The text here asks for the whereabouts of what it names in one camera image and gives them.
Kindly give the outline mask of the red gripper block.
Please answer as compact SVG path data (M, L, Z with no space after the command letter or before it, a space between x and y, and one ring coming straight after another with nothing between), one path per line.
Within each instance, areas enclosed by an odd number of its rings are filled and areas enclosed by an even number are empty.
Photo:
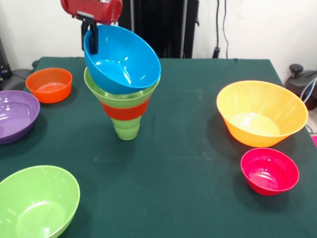
M98 53L97 23L110 25L116 22L122 12L122 0L61 0L62 8L74 17L81 17L81 48L84 50L84 37L90 27L90 53Z

